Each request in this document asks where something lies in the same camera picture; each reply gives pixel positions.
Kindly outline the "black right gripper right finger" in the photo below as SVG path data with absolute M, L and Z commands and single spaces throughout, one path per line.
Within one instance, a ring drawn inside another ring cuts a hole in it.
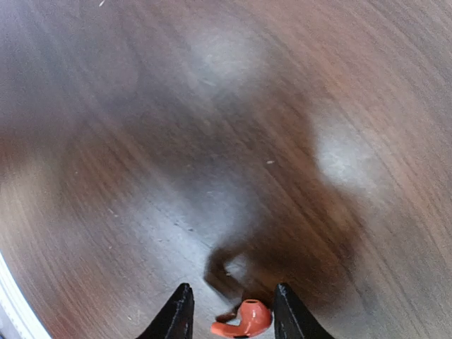
M 273 313 L 276 339 L 333 339 L 287 283 L 275 288 Z

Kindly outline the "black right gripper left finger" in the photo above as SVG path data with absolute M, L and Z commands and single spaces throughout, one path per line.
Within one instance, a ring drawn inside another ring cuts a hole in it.
M 182 283 L 137 339 L 192 339 L 194 294 Z

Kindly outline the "orange earbud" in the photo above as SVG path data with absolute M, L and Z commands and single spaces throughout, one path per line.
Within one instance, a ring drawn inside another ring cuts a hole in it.
M 224 338 L 252 338 L 267 331 L 273 322 L 272 311 L 257 299 L 245 299 L 237 312 L 237 325 L 216 321 L 210 332 Z

